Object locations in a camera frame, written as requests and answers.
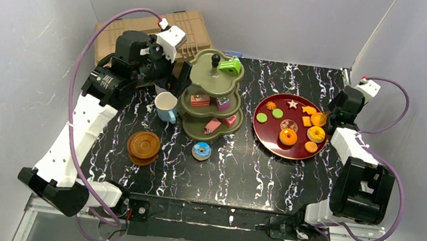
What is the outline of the orange glazed donut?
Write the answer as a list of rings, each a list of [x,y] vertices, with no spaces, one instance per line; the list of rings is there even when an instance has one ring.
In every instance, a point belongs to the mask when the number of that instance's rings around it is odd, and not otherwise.
[[[284,128],[280,131],[279,140],[285,146],[293,146],[298,140],[297,133],[294,129]]]

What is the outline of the green three-tier serving stand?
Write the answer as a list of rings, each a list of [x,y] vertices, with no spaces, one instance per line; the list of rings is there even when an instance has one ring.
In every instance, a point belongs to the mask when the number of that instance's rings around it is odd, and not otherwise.
[[[235,77],[218,70],[220,62],[232,58],[237,57],[227,56],[215,49],[204,49],[190,61],[193,66],[190,72],[192,84],[179,97],[178,114],[182,119],[184,132],[196,141],[211,142],[221,136],[237,132],[242,125],[242,100],[239,94],[244,67],[242,66],[240,75]],[[204,107],[191,106],[190,96],[196,94],[210,96],[210,105]],[[225,96],[232,101],[232,106],[223,112],[218,111],[216,98]],[[237,122],[233,127],[228,128],[224,119],[234,114],[238,115]],[[204,126],[214,117],[219,119],[222,125],[211,135],[205,135],[203,133]]]

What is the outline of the pink sprinkled cake slice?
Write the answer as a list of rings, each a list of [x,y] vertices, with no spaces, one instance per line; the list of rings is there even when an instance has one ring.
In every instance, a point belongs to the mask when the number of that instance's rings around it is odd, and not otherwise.
[[[234,114],[234,115],[232,115],[230,117],[225,118],[224,122],[226,123],[226,125],[227,125],[228,128],[231,128],[237,122],[237,118],[238,118],[238,115]]]

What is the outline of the red round lacquer tray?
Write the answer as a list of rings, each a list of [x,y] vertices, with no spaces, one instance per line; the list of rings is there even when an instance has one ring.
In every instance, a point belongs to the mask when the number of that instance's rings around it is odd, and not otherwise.
[[[297,109],[288,109],[287,102],[291,99],[298,102]],[[275,119],[272,116],[272,111],[269,111],[265,105],[268,101],[274,101],[277,108],[281,109],[284,113],[280,119]],[[308,116],[302,112],[302,106],[311,106],[316,108],[317,112],[321,110],[310,100],[307,100],[301,96],[289,95],[289,94],[276,94],[264,98],[255,109],[253,116],[253,129],[257,139],[260,143],[271,153],[280,156],[284,159],[301,160],[316,156],[326,146],[328,140],[318,144],[318,151],[313,154],[309,153],[304,149],[304,145],[309,141],[307,138],[307,132],[309,127],[302,125],[302,116]],[[266,123],[258,123],[256,115],[259,112],[263,112],[268,116]],[[280,131],[284,128],[294,129],[297,133],[297,143],[293,146],[285,146],[279,140]]]

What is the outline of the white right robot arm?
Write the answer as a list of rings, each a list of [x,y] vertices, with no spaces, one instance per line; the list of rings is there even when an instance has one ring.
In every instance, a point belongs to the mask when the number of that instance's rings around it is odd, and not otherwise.
[[[308,225],[341,221],[378,225],[385,216],[395,177],[365,150],[355,123],[365,103],[360,90],[347,86],[328,104],[330,114],[324,131],[342,168],[328,197],[305,207]]]

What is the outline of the green cube sweet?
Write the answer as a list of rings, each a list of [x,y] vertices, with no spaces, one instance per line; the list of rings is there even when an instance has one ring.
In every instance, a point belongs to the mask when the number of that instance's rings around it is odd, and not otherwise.
[[[242,71],[242,63],[238,58],[232,58],[228,61],[222,61],[218,65],[218,70],[233,77],[239,76]]]

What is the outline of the red layered cake square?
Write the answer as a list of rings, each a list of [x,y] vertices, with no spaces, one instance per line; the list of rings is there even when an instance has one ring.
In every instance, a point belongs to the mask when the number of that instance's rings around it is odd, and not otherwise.
[[[211,98],[208,95],[196,94],[190,96],[190,105],[193,107],[204,107],[210,105]]]

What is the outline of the purple frosted cake slice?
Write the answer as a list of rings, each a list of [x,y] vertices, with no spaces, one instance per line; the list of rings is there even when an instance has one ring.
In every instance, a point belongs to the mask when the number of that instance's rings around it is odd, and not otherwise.
[[[216,106],[218,108],[218,111],[225,111],[228,110],[232,106],[232,101],[225,97],[216,98]]]

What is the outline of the pink swirl roll cake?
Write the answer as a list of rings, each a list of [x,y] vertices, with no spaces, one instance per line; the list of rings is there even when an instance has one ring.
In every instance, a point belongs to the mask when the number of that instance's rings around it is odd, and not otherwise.
[[[204,126],[203,133],[205,135],[211,135],[220,125],[222,125],[221,121],[214,117]]]

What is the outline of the blue frosted donut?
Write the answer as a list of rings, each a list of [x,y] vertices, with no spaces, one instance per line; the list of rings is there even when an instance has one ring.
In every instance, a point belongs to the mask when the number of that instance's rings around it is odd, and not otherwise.
[[[192,155],[196,160],[205,161],[210,158],[212,148],[205,142],[196,142],[192,148]]]

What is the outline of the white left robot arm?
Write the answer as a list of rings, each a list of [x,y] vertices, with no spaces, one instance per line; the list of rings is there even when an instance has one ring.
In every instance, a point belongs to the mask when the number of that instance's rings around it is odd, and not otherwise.
[[[115,182],[89,182],[80,164],[137,87],[152,83],[175,95],[181,93],[190,70],[178,77],[172,71],[184,42],[179,33],[123,32],[115,51],[98,61],[77,100],[69,99],[68,121],[55,142],[33,167],[20,170],[18,180],[67,217],[84,207],[113,213],[124,195],[122,187]]]

